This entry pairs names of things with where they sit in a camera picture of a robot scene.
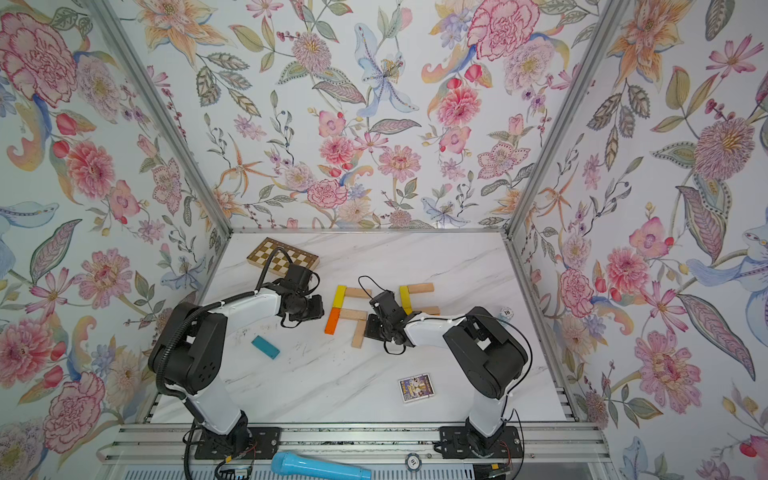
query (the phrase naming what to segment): chessboard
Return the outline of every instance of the chessboard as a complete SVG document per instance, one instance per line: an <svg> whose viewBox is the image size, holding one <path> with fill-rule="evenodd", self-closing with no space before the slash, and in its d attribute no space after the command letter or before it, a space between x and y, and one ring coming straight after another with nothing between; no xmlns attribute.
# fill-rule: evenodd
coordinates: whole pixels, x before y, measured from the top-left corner
<svg viewBox="0 0 768 480"><path fill-rule="evenodd" d="M248 262L263 269L267 257L269 257L269 255L277 247L282 247L286 252L288 252L291 260L293 260L294 263L305 266L310 270L314 270L317 264L320 262L320 257L317 255L292 247L287 243L278 242L277 240L269 237L265 238L264 241L253 252L251 252L250 255L248 255ZM287 271L288 260L286 260L286 258L281 253L278 253L272 259L272 263L270 264L270 272L275 273L277 276L285 276Z"/></svg>

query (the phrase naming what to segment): pink rose bud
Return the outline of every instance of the pink rose bud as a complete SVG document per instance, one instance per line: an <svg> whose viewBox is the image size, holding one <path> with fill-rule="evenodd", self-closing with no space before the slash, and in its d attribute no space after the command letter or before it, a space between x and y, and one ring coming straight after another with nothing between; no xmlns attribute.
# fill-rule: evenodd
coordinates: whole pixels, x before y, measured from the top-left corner
<svg viewBox="0 0 768 480"><path fill-rule="evenodd" d="M56 344L55 347L53 347L53 350L51 350L51 360L54 362L61 358L62 355L65 354L67 351L67 343L66 342L59 342Z"/></svg>
<svg viewBox="0 0 768 480"><path fill-rule="evenodd" d="M78 123L72 120L67 114L59 114L56 116L56 126L62 135L77 135Z"/></svg>
<svg viewBox="0 0 768 480"><path fill-rule="evenodd" d="M480 65L473 65L469 68L467 68L467 71L464 72L464 78L466 78L469 81L475 81L482 75L482 67Z"/></svg>
<svg viewBox="0 0 768 480"><path fill-rule="evenodd" d="M69 143L66 141L58 141L55 144L53 144L53 155L56 155L56 158L64 158L69 153Z"/></svg>
<svg viewBox="0 0 768 480"><path fill-rule="evenodd" d="M43 386L46 389L52 389L64 378L64 370L60 365L53 367L43 375Z"/></svg>

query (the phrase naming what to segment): green leaf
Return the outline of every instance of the green leaf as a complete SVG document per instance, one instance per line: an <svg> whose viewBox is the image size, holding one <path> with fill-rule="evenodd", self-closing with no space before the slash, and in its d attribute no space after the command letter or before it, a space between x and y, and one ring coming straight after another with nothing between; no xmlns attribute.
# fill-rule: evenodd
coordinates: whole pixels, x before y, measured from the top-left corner
<svg viewBox="0 0 768 480"><path fill-rule="evenodd" d="M270 195L270 193L272 193L273 187L274 185L267 185L266 187L259 190L259 200L263 200L267 198Z"/></svg>
<svg viewBox="0 0 768 480"><path fill-rule="evenodd" d="M292 61L283 69L283 73L280 74L280 80L277 81L277 84L282 85L294 78L306 77L308 74L310 74L310 71L304 68L298 61ZM277 108L277 94L275 94L275 102L273 106Z"/></svg>
<svg viewBox="0 0 768 480"><path fill-rule="evenodd" d="M74 27L75 22L78 20L78 13L75 10L67 7L56 8L56 12L53 14L51 23L49 25L56 30L69 30Z"/></svg>
<svg viewBox="0 0 768 480"><path fill-rule="evenodd" d="M320 20L319 22L315 23L315 26L317 27L317 32L324 38L328 38L329 40L333 40L338 43L338 40L336 39L336 33L333 31L333 28L331 28L331 25L328 22Z"/></svg>
<svg viewBox="0 0 768 480"><path fill-rule="evenodd" d="M661 411L654 406L653 403L648 402L646 399L641 397L633 398L627 402L627 405L630 409L632 409L632 412L634 412L635 415L643 420L650 420L653 417L663 415Z"/></svg>
<svg viewBox="0 0 768 480"><path fill-rule="evenodd" d="M136 293L144 298L147 298L149 294L149 282L136 270L134 277L134 285L136 286Z"/></svg>

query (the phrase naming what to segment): white marble tabletop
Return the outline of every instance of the white marble tabletop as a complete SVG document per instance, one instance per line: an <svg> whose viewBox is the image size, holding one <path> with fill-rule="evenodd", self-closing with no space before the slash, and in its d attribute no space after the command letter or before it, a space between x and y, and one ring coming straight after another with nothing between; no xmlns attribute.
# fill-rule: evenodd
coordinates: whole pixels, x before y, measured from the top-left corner
<svg viewBox="0 0 768 480"><path fill-rule="evenodd" d="M326 335L327 315L338 285L357 286L370 275L396 293L400 285L433 282L435 292L411 295L414 307L438 306L443 315L461 315L483 306L496 315L503 306L533 348L531 373L514 391L523 421L563 421L564 413L541 352L502 237L494 233L239 233L230 241L204 303L253 289L261 270L246 256L264 237L320 257L326 316L295 329L279 319L264 319L227 337L220 375L233 400L251 422L462 422L474 389L450 350L423 346L404 355L384 352L381 342L365 339L351 347L354 320L340 320ZM272 273L267 279L275 278ZM377 289L370 283L366 288ZM345 308L367 310L363 299L346 299ZM257 335L280 354L270 359L251 345ZM428 373L436 395L405 404L399 380ZM192 416L172 397L161 396L153 423L189 423Z"/></svg>

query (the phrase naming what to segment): pink peony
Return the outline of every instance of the pink peony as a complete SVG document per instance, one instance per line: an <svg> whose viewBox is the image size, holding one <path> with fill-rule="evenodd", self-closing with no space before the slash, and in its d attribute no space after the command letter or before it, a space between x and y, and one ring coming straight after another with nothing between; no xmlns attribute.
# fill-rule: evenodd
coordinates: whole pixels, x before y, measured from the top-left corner
<svg viewBox="0 0 768 480"><path fill-rule="evenodd" d="M93 308L105 308L109 306L111 296L120 296L131 292L128 280L133 276L130 270L123 271L131 266L131 261L118 255L118 249L107 250L107 254L93 252L93 263L87 260L81 265L88 274L81 273L75 277L74 282L80 284L80 296L86 300L94 297Z"/></svg>
<svg viewBox="0 0 768 480"><path fill-rule="evenodd" d="M728 180L742 171L755 149L754 127L743 118L719 121L701 131L696 144L696 173L704 178Z"/></svg>
<svg viewBox="0 0 768 480"><path fill-rule="evenodd" d="M569 268L560 275L561 295L565 306L578 318L584 318L592 312L594 290L589 279L576 269Z"/></svg>
<svg viewBox="0 0 768 480"><path fill-rule="evenodd" d="M82 141L67 155L67 175L74 187L92 200L107 196L114 181L112 156L92 141Z"/></svg>
<svg viewBox="0 0 768 480"><path fill-rule="evenodd" d="M645 258L663 257L670 252L664 242L664 225L659 217L653 217L629 236L629 244Z"/></svg>
<svg viewBox="0 0 768 480"><path fill-rule="evenodd" d="M469 127L453 127L448 130L440 139L440 151L448 150L454 154L462 153L471 132Z"/></svg>
<svg viewBox="0 0 768 480"><path fill-rule="evenodd" d="M317 33L302 33L293 42L293 56L299 64L312 74L323 73L331 66L331 51L325 40Z"/></svg>
<svg viewBox="0 0 768 480"><path fill-rule="evenodd" d="M438 119L446 127L466 125L480 112L481 103L478 92L472 88L454 88L440 102Z"/></svg>
<svg viewBox="0 0 768 480"><path fill-rule="evenodd" d="M320 156L332 165L343 165L354 154L355 144L347 137L330 137L320 146Z"/></svg>
<svg viewBox="0 0 768 480"><path fill-rule="evenodd" d="M582 270L592 249L592 240L574 232L563 244L563 261L572 269Z"/></svg>
<svg viewBox="0 0 768 480"><path fill-rule="evenodd" d="M701 381L701 369L688 365L690 351L679 349L677 336L667 331L664 336L655 330L648 334L648 343L642 338L635 340L634 355L643 361L640 367L640 390L648 394L655 393L654 399L659 406L667 404L677 413L685 413L690 404L701 406L701 392L694 383Z"/></svg>
<svg viewBox="0 0 768 480"><path fill-rule="evenodd" d="M530 87L549 68L554 55L552 44L541 37L520 47L504 63L504 86L508 93Z"/></svg>
<svg viewBox="0 0 768 480"><path fill-rule="evenodd" d="M45 417L45 446L57 453L74 447L98 422L103 399L104 382L92 372L65 382Z"/></svg>
<svg viewBox="0 0 768 480"><path fill-rule="evenodd" d="M61 35L25 13L0 17L0 68L28 100L56 107L75 89L75 63Z"/></svg>
<svg viewBox="0 0 768 480"><path fill-rule="evenodd" d="M171 215L179 211L181 203L181 175L179 164L171 158L168 166L161 165L152 169L152 177L156 187L152 192L152 198L164 204Z"/></svg>
<svg viewBox="0 0 768 480"><path fill-rule="evenodd" d="M320 137L328 137L330 135L339 135L344 131L346 126L346 120L344 116L338 114L332 114L329 111L321 111L319 116L319 132Z"/></svg>
<svg viewBox="0 0 768 480"><path fill-rule="evenodd" d="M320 208L337 207L346 202L348 195L346 187L340 186L338 180L329 178L315 183L306 193L307 200Z"/></svg>
<svg viewBox="0 0 768 480"><path fill-rule="evenodd" d="M630 247L608 254L608 279L621 293L641 293L648 283L648 265Z"/></svg>
<svg viewBox="0 0 768 480"><path fill-rule="evenodd" d="M112 189L109 195L109 207L112 215L118 220L123 217L132 217L141 211L136 197L131 193L131 188L125 180L118 180L118 185Z"/></svg>
<svg viewBox="0 0 768 480"><path fill-rule="evenodd" d="M468 45L477 45L478 60L511 55L531 37L538 16L531 0L485 0L472 17Z"/></svg>
<svg viewBox="0 0 768 480"><path fill-rule="evenodd" d="M505 172L510 171L515 165L520 164L531 152L530 148L519 148L515 150L510 144L498 142L489 152L478 155L480 163L480 173L478 177L486 180L493 177L500 177Z"/></svg>
<svg viewBox="0 0 768 480"><path fill-rule="evenodd" d="M379 170L385 175L392 176L401 182L413 178L415 171L421 169L419 160L421 155L417 154L411 147L395 146L392 148L384 147L384 153L379 155Z"/></svg>
<svg viewBox="0 0 768 480"><path fill-rule="evenodd" d="M53 334L45 317L6 323L0 333L0 385L10 389L16 380L32 380L45 367L52 347Z"/></svg>

